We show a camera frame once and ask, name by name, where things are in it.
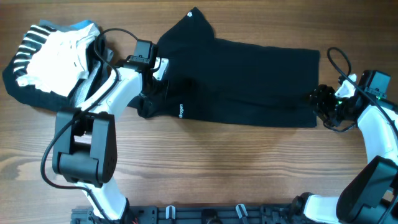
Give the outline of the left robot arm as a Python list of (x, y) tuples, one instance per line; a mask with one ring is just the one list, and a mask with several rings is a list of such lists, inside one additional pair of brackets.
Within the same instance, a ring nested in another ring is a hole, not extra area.
[(55, 136), (42, 162), (52, 156), (52, 169), (68, 185), (65, 190), (81, 190), (91, 203), (95, 223), (135, 223), (129, 200), (113, 177), (118, 161), (116, 120), (137, 96), (157, 91), (168, 65), (158, 58), (158, 47), (138, 40), (135, 51), (116, 65), (105, 83), (75, 108), (60, 110)]

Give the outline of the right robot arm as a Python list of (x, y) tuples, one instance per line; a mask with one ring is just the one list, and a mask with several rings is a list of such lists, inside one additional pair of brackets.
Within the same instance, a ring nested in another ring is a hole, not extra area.
[(339, 197), (296, 198), (295, 213), (320, 223), (397, 223), (397, 136), (376, 106), (364, 109), (358, 125), (367, 166)]

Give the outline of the black t-shirt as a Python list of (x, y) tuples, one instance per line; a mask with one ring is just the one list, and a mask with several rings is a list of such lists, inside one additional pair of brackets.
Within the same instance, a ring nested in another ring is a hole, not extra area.
[(318, 86), (320, 53), (219, 39), (198, 8), (159, 39), (169, 61), (162, 86), (130, 102), (140, 117), (314, 128), (306, 97)]

